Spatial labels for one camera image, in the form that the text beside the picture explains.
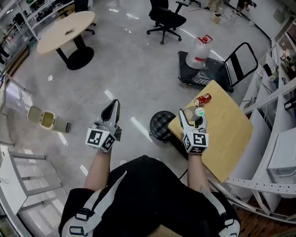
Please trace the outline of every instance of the trash can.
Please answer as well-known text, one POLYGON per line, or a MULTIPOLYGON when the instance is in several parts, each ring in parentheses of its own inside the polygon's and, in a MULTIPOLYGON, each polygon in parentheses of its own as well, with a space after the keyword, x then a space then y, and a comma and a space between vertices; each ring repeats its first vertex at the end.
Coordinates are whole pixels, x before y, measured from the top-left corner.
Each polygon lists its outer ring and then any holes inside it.
POLYGON ((46 130, 68 132, 70 128, 70 123, 65 122, 61 117, 51 111, 42 111, 36 106, 30 107, 27 118, 46 130))

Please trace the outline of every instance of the round table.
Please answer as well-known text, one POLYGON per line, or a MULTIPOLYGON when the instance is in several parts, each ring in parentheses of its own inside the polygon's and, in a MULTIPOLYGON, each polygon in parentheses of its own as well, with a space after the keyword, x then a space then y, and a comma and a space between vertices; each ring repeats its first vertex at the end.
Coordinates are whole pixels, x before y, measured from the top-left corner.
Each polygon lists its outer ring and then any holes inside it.
POLYGON ((86 66, 93 58, 93 49, 86 47, 81 33, 93 22, 95 14, 91 11, 73 13, 52 25, 42 36, 37 45, 40 54, 56 50, 70 70, 86 66), (73 40, 77 50, 67 58, 61 46, 73 40))

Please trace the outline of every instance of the white bottle cap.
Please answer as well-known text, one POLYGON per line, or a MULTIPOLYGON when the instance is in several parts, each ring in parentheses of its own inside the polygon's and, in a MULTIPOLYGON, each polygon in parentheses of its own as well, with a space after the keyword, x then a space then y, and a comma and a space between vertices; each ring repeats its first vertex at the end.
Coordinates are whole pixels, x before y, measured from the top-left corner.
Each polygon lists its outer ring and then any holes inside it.
POLYGON ((204 109, 202 107, 195 109, 195 115, 199 118, 204 115, 204 109))

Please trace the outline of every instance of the forearm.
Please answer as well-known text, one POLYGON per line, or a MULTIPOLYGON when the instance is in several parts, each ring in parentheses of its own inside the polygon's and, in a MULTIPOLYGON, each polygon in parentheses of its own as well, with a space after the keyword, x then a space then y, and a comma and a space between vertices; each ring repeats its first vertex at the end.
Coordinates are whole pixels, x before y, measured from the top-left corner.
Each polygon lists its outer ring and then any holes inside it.
POLYGON ((210 190, 201 156, 188 154, 188 187, 200 192, 202 186, 210 190))
POLYGON ((97 191, 107 185, 110 172, 111 150, 108 153, 98 151, 88 171, 84 188, 97 191))

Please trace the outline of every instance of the office chair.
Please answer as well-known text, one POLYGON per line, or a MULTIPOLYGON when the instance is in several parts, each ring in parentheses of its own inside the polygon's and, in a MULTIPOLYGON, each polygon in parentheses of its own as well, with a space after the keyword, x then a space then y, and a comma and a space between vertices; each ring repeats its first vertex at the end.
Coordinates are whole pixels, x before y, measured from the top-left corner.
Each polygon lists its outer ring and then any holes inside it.
POLYGON ((153 31, 163 31, 162 41, 160 44, 164 43, 166 31, 178 36, 178 40, 181 41, 181 36, 170 29, 173 28, 173 30, 176 30, 177 27, 183 25, 186 22, 186 18, 178 15, 178 12, 182 6, 188 6, 188 4, 176 1, 179 5, 176 12, 172 12, 168 9, 168 0, 150 0, 150 2, 152 9, 149 13, 149 17, 155 21, 155 27, 159 28, 148 30, 146 33, 150 35, 150 32, 153 31))
MULTIPOLYGON (((74 0, 75 12, 83 12, 88 11, 88 0, 74 0)), ((91 32, 93 35, 95 34, 94 30, 85 29, 85 31, 91 32)))

